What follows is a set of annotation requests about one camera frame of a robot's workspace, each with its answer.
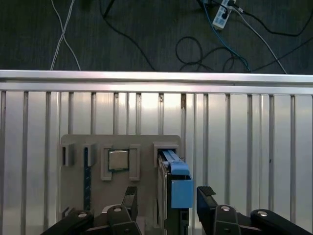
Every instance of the gray plastic clip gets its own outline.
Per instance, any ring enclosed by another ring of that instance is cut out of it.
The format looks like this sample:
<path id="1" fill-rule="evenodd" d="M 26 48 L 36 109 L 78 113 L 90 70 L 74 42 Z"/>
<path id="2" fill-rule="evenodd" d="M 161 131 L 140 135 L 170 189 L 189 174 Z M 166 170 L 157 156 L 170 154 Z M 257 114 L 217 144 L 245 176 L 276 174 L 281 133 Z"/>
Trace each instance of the gray plastic clip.
<path id="1" fill-rule="evenodd" d="M 84 152 L 87 149 L 87 164 L 90 167 L 96 163 L 96 145 L 94 143 L 85 143 L 83 148 Z"/>
<path id="2" fill-rule="evenodd" d="M 140 180 L 140 144 L 129 146 L 129 180 Z"/>
<path id="3" fill-rule="evenodd" d="M 74 144 L 65 143 L 61 145 L 61 165 L 74 165 Z"/>

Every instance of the bolt head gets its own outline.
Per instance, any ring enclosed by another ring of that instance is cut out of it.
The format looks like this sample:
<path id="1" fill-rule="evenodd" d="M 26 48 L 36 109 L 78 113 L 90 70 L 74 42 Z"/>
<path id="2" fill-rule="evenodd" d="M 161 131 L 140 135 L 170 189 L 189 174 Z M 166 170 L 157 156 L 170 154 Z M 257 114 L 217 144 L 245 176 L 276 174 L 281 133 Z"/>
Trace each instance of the bolt head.
<path id="1" fill-rule="evenodd" d="M 265 211 L 258 211 L 260 216 L 266 217 L 268 214 Z"/>
<path id="2" fill-rule="evenodd" d="M 79 218 L 84 218 L 84 217 L 86 217 L 86 216 L 87 216 L 86 213 L 81 213 L 81 214 L 78 215 Z"/>
<path id="3" fill-rule="evenodd" d="M 222 209 L 223 211 L 225 211 L 225 212 L 226 212 L 226 211 L 227 211 L 227 212 L 230 211 L 230 208 L 227 207 L 227 206 L 222 206 L 221 209 Z"/>

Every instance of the metal screw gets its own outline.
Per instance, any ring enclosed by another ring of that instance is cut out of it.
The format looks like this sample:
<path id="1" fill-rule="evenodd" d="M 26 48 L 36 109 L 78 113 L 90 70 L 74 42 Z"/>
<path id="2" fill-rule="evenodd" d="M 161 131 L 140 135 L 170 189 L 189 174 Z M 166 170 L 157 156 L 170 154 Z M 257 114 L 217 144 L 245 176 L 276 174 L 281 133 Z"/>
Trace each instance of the metal screw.
<path id="1" fill-rule="evenodd" d="M 259 211 L 258 214 L 263 217 L 266 217 L 268 215 L 265 211 Z"/>
<path id="2" fill-rule="evenodd" d="M 84 217 L 86 217 L 86 216 L 87 216 L 86 213 L 81 213 L 81 214 L 78 215 L 79 218 L 84 218 Z"/>
<path id="3" fill-rule="evenodd" d="M 122 210 L 122 208 L 120 208 L 120 207 L 114 208 L 114 211 L 115 211 L 115 212 L 120 212 L 121 210 Z"/>
<path id="4" fill-rule="evenodd" d="M 230 208 L 227 207 L 227 206 L 222 206 L 221 209 L 222 209 L 223 211 L 225 211 L 225 212 L 226 212 L 226 211 L 227 211 L 227 212 L 230 211 Z"/>

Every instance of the black cable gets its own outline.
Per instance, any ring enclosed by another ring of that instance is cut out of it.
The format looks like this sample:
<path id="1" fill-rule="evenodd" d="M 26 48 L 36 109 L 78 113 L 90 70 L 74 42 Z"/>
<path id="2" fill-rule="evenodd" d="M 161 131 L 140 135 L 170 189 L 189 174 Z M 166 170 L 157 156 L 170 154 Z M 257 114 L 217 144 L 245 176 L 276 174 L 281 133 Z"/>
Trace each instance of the black cable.
<path id="1" fill-rule="evenodd" d="M 289 51 L 289 52 L 286 53 L 285 55 L 283 55 L 283 56 L 277 58 L 277 60 L 283 59 L 283 58 L 285 58 L 286 56 L 292 54 L 293 52 L 295 52 L 296 50 L 298 50 L 299 48 L 301 48 L 301 47 L 304 46 L 305 44 L 309 43 L 311 40 L 313 40 L 313 37 L 311 37 L 311 38 L 309 38 L 308 40 L 306 40 L 305 42 L 301 43 L 299 46 L 297 46 L 296 48 L 292 49 L 291 51 Z M 274 64 L 274 63 L 277 62 L 277 60 L 273 60 L 272 62 L 270 62 L 270 63 L 268 63 L 268 64 L 266 64 L 266 65 L 260 66 L 260 67 L 258 67 L 258 68 L 256 68 L 256 69 L 252 70 L 252 72 L 255 72 L 255 71 L 257 71 L 257 70 L 263 69 L 263 68 L 265 68 L 265 67 L 267 67 L 267 66 L 269 66 L 269 65 L 271 65 L 271 64 Z"/>
<path id="2" fill-rule="evenodd" d="M 186 40 L 186 39 L 190 39 L 190 40 L 194 41 L 194 42 L 196 43 L 196 45 L 198 46 L 199 52 L 200 52 L 200 58 L 199 58 L 199 60 L 186 62 L 186 61 L 183 61 L 183 60 L 180 58 L 180 56 L 179 56 L 179 54 L 178 54 L 178 46 L 179 46 L 179 44 L 180 44 L 183 40 Z M 211 55 L 213 52 L 218 51 L 218 50 L 226 50 L 226 51 L 228 51 L 228 52 L 230 53 L 230 56 L 231 56 L 231 57 L 228 58 L 228 59 L 226 60 L 226 62 L 224 63 L 224 66 L 223 66 L 222 71 L 217 71 L 217 70 L 215 70 L 215 69 L 213 69 L 213 68 L 211 68 L 211 67 L 209 67 L 209 66 L 207 66 L 207 65 L 204 65 L 204 64 L 202 63 L 202 61 L 203 61 L 206 57 L 208 57 L 208 56 Z M 233 66 L 234 66 L 234 60 L 235 60 L 235 59 L 238 59 L 238 57 L 237 57 L 235 54 L 233 54 L 233 52 L 232 52 L 231 50 L 229 50 L 228 48 L 226 48 L 226 47 L 217 47 L 217 48 L 215 48 L 215 49 L 210 50 L 210 51 L 207 52 L 205 55 L 203 55 L 203 49 L 202 49 L 202 47 L 201 47 L 200 42 L 199 42 L 196 38 L 190 37 L 190 36 L 182 37 L 182 38 L 180 38 L 180 39 L 177 41 L 176 46 L 175 46 L 175 54 L 176 54 L 177 59 L 178 59 L 180 62 L 183 63 L 183 65 L 180 67 L 179 71 L 182 71 L 182 69 L 185 68 L 186 66 L 198 65 L 197 69 L 196 69 L 195 71 L 193 71 L 193 72 L 199 71 L 200 67 L 205 68 L 207 71 L 210 70 L 210 71 L 214 71 L 214 72 L 225 72 L 226 65 L 228 64 L 229 61 L 231 61 L 232 63 L 231 63 L 230 67 L 229 67 L 228 70 L 227 70 L 227 71 L 229 72 L 229 71 L 233 68 Z"/>
<path id="3" fill-rule="evenodd" d="M 275 31 L 272 31 L 272 30 L 270 30 L 270 29 L 262 22 L 262 20 L 260 20 L 259 18 L 257 18 L 255 15 L 253 15 L 253 14 L 247 12 L 247 11 L 243 11 L 243 14 L 245 14 L 245 15 L 247 15 L 247 16 L 250 16 L 250 17 L 254 18 L 255 20 L 257 20 L 257 21 L 266 29 L 266 31 L 269 32 L 269 33 L 271 33 L 271 34 L 282 35 L 282 36 L 289 36 L 289 37 L 298 37 L 298 36 L 300 36 L 300 35 L 304 32 L 304 30 L 307 28 L 308 24 L 310 23 L 310 21 L 311 21 L 311 19 L 312 19 L 312 17 L 313 17 L 313 9 L 312 9 L 312 11 L 311 11 L 311 14 L 310 14 L 310 16 L 309 16 L 307 22 L 304 24 L 302 30 L 301 30 L 299 33 L 296 33 L 296 34 L 282 33 L 282 32 L 275 32 Z"/>
<path id="4" fill-rule="evenodd" d="M 116 33 L 118 33 L 119 35 L 122 35 L 124 36 L 125 38 L 127 38 L 128 40 L 130 40 L 138 49 L 139 51 L 141 52 L 141 54 L 143 55 L 143 57 L 146 59 L 148 65 L 150 66 L 150 68 L 153 70 L 153 71 L 157 71 L 153 65 L 151 64 L 150 60 L 148 59 L 148 57 L 146 56 L 146 54 L 143 52 L 143 50 L 141 49 L 141 47 L 139 46 L 139 44 L 134 40 L 132 39 L 130 36 L 128 36 L 127 34 L 125 33 L 122 33 L 121 31 L 117 30 L 116 28 L 114 28 L 107 20 L 106 20 L 106 17 L 104 16 L 103 14 L 103 11 L 102 11 L 102 6 L 101 6 L 101 0 L 99 0 L 99 8 L 100 8 L 100 14 L 103 18 L 103 20 L 105 21 L 105 23 Z"/>

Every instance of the white cable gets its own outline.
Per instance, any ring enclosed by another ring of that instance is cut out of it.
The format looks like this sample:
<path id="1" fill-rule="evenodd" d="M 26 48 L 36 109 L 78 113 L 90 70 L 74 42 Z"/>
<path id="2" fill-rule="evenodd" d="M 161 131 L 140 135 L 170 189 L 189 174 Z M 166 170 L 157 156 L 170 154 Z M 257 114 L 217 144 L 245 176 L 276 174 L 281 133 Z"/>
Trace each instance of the white cable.
<path id="1" fill-rule="evenodd" d="M 51 0 L 51 2 L 52 2 L 53 9 L 56 11 L 56 8 L 55 8 L 55 6 L 54 6 L 53 0 Z M 57 45 L 57 48 L 56 48 L 55 53 L 54 53 L 54 56 L 53 56 L 53 60 L 52 60 L 52 64 L 51 64 L 51 68 L 52 68 L 51 70 L 53 70 L 53 67 L 54 67 L 56 58 L 57 58 L 58 53 L 59 53 L 59 49 L 60 49 L 61 42 L 62 42 L 62 40 L 63 40 L 63 38 L 64 38 L 65 31 L 66 31 L 66 29 L 67 29 L 67 24 L 68 24 L 68 22 L 69 22 L 69 19 L 70 19 L 70 16 L 71 16 L 71 12 L 72 12 L 73 2 L 74 2 L 74 1 L 72 1 L 71 5 L 70 5 L 70 7 L 69 7 L 68 14 L 67 14 L 67 20 L 66 20 L 66 22 L 65 22 L 65 27 L 64 27 L 64 29 L 63 29 L 63 24 L 62 24 L 61 17 L 60 17 L 60 15 L 58 14 L 58 12 L 56 11 L 57 16 L 58 16 L 59 21 L 60 21 L 62 35 L 61 35 L 61 37 L 60 37 L 60 39 L 59 39 L 59 41 L 58 41 L 58 45 Z"/>
<path id="2" fill-rule="evenodd" d="M 75 3 L 75 0 L 72 0 L 71 5 L 69 7 L 68 14 L 67 14 L 67 20 L 65 22 L 64 28 L 63 28 L 63 23 L 62 23 L 61 17 L 59 15 L 57 9 L 54 6 L 53 0 L 51 0 L 51 3 L 52 3 L 52 6 L 53 6 L 53 9 L 54 9 L 55 13 L 57 14 L 57 16 L 59 18 L 59 22 L 60 22 L 60 26 L 61 26 L 61 30 L 62 30 L 62 35 L 61 35 L 61 37 L 60 37 L 60 39 L 58 41 L 58 45 L 57 45 L 57 48 L 56 48 L 55 53 L 54 53 L 54 57 L 53 57 L 53 60 L 52 60 L 52 63 L 51 63 L 50 70 L 53 70 L 53 68 L 54 68 L 54 64 L 55 64 L 55 61 L 56 61 L 56 59 L 58 57 L 58 53 L 59 53 L 59 49 L 60 49 L 60 45 L 61 45 L 62 40 L 64 40 L 66 46 L 68 47 L 68 49 L 72 53 L 72 55 L 73 55 L 73 57 L 74 57 L 74 59 L 76 61 L 78 69 L 81 70 L 80 65 L 78 63 L 78 60 L 77 60 L 77 57 L 76 57 L 74 51 L 72 50 L 72 48 L 68 44 L 67 40 L 65 39 L 65 32 L 66 32 L 66 29 L 67 29 L 67 25 L 68 25 L 69 19 L 70 19 L 71 14 L 72 14 L 72 9 L 73 9 L 73 5 Z"/>
<path id="3" fill-rule="evenodd" d="M 260 34 L 258 34 L 257 31 L 255 31 L 255 29 L 249 25 L 249 23 L 245 20 L 245 18 L 242 16 L 242 14 L 235 9 L 234 7 L 229 7 L 230 10 L 235 11 L 238 15 L 241 16 L 241 18 L 243 19 L 243 21 L 246 23 L 246 25 L 264 42 L 264 44 L 268 47 L 269 51 L 272 53 L 272 55 L 274 56 L 274 58 L 276 59 L 277 63 L 279 64 L 279 66 L 282 68 L 282 70 L 284 71 L 285 74 L 288 74 L 286 72 L 286 70 L 284 69 L 283 65 L 280 63 L 280 61 L 277 59 L 276 55 L 274 54 L 273 50 L 270 48 L 270 46 L 268 45 L 268 43 L 264 40 L 264 38 L 262 38 L 262 36 Z"/>

